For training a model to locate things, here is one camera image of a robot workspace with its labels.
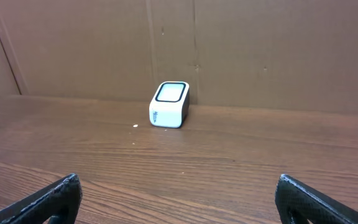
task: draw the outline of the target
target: logo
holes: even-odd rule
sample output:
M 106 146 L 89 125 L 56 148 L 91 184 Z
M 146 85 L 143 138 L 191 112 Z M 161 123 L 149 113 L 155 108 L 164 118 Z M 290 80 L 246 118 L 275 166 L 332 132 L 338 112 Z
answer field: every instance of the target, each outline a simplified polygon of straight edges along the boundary
M 154 121 L 154 122 L 157 121 L 157 115 L 158 115 L 158 112 L 157 112 L 157 111 L 153 111 L 153 121 Z

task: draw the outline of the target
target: wooden table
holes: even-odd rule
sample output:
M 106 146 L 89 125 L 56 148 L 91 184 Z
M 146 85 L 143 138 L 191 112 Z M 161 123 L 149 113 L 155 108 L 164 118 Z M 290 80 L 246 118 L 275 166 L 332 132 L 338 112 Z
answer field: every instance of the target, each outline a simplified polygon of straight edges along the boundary
M 282 173 L 358 210 L 356 115 L 190 106 L 165 129 L 148 108 L 0 99 L 0 209 L 75 172 L 78 223 L 278 223 Z

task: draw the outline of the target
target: small white device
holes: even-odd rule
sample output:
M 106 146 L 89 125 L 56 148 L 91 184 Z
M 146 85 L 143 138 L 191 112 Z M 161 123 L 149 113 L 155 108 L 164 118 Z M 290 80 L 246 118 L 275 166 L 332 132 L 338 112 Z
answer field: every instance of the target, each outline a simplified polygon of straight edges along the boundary
M 150 122 L 154 126 L 179 128 L 188 113 L 189 104 L 189 84 L 163 82 L 150 103 Z

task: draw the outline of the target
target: white cube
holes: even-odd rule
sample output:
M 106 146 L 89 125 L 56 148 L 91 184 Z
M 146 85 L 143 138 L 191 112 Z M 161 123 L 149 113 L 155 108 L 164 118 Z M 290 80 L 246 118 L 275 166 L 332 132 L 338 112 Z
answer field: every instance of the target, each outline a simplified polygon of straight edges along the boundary
M 189 104 L 189 84 L 163 82 L 150 103 L 150 122 L 154 126 L 179 128 L 188 114 Z

